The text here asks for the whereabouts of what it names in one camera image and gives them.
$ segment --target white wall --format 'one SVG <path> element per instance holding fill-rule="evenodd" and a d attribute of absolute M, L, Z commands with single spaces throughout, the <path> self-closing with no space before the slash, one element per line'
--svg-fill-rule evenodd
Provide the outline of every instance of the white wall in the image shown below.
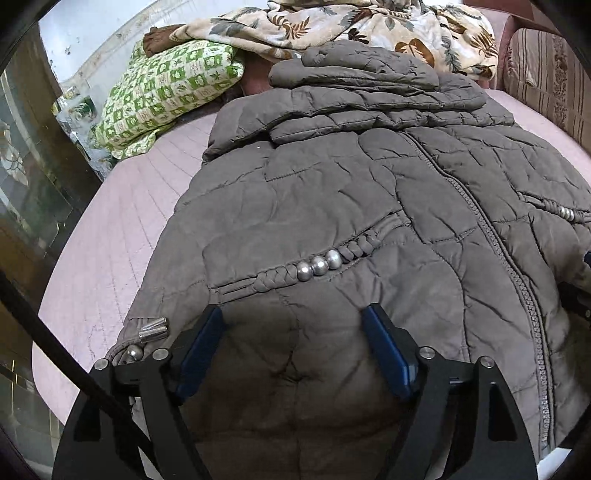
<path fill-rule="evenodd" d="M 93 53 L 131 19 L 134 19 L 134 24 L 141 24 L 148 31 L 154 25 L 162 27 L 188 23 L 195 18 L 215 17 L 245 6 L 266 8 L 267 2 L 61 0 L 41 19 L 39 27 L 51 68 L 58 82 L 63 83 L 70 80 Z"/>

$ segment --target floral blanket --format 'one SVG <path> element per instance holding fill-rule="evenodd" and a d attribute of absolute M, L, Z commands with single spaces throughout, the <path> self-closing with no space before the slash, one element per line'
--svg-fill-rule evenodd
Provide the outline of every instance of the floral blanket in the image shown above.
<path fill-rule="evenodd" d="M 230 44 L 272 61 L 298 57 L 331 40 L 356 40 L 410 53 L 441 72 L 490 80 L 498 51 L 491 23 L 466 5 L 426 7 L 421 0 L 274 0 L 195 20 L 170 35 Z"/>

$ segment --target black cable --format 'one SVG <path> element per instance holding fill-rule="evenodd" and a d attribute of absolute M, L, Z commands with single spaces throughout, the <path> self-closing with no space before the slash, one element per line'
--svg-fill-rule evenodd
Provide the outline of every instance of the black cable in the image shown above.
<path fill-rule="evenodd" d="M 47 358 L 115 422 L 129 428 L 138 447 L 156 465 L 154 447 L 150 439 L 134 423 L 127 411 L 111 395 L 103 390 L 95 380 L 74 360 L 49 328 L 41 321 L 29 303 L 0 270 L 0 300 L 16 321 L 31 336 L 33 342 L 47 355 Z"/>

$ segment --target zipper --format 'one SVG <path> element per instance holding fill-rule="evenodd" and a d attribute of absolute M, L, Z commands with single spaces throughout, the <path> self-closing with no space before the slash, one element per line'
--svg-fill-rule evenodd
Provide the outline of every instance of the zipper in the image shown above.
<path fill-rule="evenodd" d="M 540 396 L 540 413 L 541 413 L 541 426 L 540 426 L 540 441 L 542 450 L 548 447 L 550 426 L 553 422 L 552 408 L 553 404 L 552 392 L 548 388 L 550 373 L 548 371 L 547 359 L 545 355 L 545 333 L 542 328 L 542 317 L 538 309 L 537 301 L 527 287 L 525 281 L 521 277 L 520 272 L 513 263 L 513 260 L 509 256 L 507 250 L 502 244 L 502 241 L 496 233 L 489 219 L 482 212 L 480 206 L 476 200 L 472 197 L 466 186 L 464 186 L 457 178 L 445 172 L 437 163 L 429 156 L 424 150 L 423 146 L 418 143 L 410 135 L 400 132 L 403 137 L 415 148 L 418 152 L 419 157 L 429 165 L 429 167 L 443 176 L 462 196 L 464 201 L 467 203 L 469 209 L 476 216 L 478 225 L 482 232 L 486 236 L 490 246 L 492 247 L 496 256 L 501 260 L 502 265 L 509 273 L 513 284 L 516 286 L 518 294 L 521 296 L 522 304 L 525 307 L 527 316 L 531 323 L 532 335 L 534 338 L 535 347 L 535 363 L 537 366 L 538 374 L 538 393 Z"/>

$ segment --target brown cloth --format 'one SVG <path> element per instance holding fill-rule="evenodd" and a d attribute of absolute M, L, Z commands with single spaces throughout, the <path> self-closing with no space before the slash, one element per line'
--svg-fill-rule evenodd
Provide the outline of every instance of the brown cloth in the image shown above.
<path fill-rule="evenodd" d="M 170 34 L 183 25 L 169 25 L 168 27 L 150 28 L 150 32 L 144 35 L 144 52 L 148 58 L 162 51 L 184 43 L 170 39 Z"/>

